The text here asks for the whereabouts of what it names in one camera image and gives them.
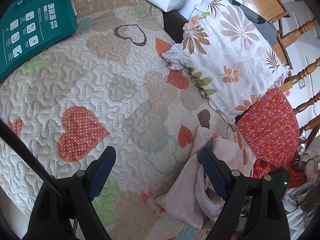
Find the pale pink grey-trimmed sweater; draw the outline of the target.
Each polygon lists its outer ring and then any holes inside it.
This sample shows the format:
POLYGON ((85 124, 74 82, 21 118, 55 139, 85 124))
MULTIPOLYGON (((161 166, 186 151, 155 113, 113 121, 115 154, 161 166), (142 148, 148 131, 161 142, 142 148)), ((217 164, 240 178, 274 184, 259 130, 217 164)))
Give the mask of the pale pink grey-trimmed sweater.
POLYGON ((189 160, 167 194, 156 198, 166 213, 196 229, 207 229, 209 224, 214 224, 225 203, 198 161, 200 151, 207 144, 218 159, 225 161, 231 170, 236 169, 241 154, 239 145, 220 136, 215 138, 212 130, 198 127, 189 160))

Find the grey blue clothes pile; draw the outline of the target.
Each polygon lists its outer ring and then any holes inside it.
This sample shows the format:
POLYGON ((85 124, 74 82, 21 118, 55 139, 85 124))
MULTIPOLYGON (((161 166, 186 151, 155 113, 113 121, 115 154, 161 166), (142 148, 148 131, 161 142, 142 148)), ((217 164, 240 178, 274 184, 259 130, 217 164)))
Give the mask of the grey blue clothes pile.
POLYGON ((288 189, 282 200, 291 239, 297 239, 319 209, 319 148, 308 148, 300 166, 307 182, 288 189))

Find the red floral bed sheet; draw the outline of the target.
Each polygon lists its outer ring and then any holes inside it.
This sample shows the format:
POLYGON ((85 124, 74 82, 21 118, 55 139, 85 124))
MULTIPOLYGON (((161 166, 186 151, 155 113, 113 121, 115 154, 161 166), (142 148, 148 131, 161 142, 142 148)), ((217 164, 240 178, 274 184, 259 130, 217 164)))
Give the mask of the red floral bed sheet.
POLYGON ((292 168, 298 150, 299 126, 281 90, 268 90, 253 103, 236 126, 256 157, 253 178, 284 168, 290 174, 289 188, 306 183, 305 174, 292 168))

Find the heart patterned quilted bedspread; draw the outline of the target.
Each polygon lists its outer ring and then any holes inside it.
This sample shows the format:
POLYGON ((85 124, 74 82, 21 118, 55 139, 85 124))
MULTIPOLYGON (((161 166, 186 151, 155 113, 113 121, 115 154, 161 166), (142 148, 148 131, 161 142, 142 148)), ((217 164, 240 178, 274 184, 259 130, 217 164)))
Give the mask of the heart patterned quilted bedspread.
POLYGON ((244 139, 161 53, 173 45, 145 0, 72 0, 74 35, 22 64, 1 85, 1 119, 49 174, 72 176, 107 146, 117 159, 93 206, 112 239, 205 239, 156 203, 189 159, 198 127, 244 139))

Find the white floral leaf pillow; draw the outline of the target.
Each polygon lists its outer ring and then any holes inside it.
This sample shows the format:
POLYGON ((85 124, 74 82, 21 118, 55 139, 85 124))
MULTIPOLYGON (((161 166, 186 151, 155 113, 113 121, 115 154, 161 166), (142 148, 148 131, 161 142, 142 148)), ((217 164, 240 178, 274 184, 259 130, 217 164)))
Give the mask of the white floral leaf pillow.
POLYGON ((203 0, 183 26, 183 40, 162 53, 172 70, 185 69, 213 109, 232 123, 287 77, 272 46, 229 0, 203 0))

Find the wooden spindle chair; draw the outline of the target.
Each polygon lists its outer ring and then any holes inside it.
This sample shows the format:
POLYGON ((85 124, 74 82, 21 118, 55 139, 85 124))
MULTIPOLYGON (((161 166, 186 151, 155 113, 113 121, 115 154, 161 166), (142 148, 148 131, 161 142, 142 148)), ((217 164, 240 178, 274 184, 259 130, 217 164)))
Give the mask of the wooden spindle chair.
POLYGON ((309 125, 319 118, 319 0, 242 1, 277 29, 273 50, 292 81, 287 99, 312 143, 319 135, 319 127, 309 125))

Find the green printed box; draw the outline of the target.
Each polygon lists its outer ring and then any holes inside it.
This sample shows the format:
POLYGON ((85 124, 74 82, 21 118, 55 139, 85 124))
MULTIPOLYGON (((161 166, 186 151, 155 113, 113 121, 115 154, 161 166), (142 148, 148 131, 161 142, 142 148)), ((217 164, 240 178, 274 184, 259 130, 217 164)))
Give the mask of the green printed box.
POLYGON ((1 18, 1 79, 77 28, 71 0, 13 0, 1 18))

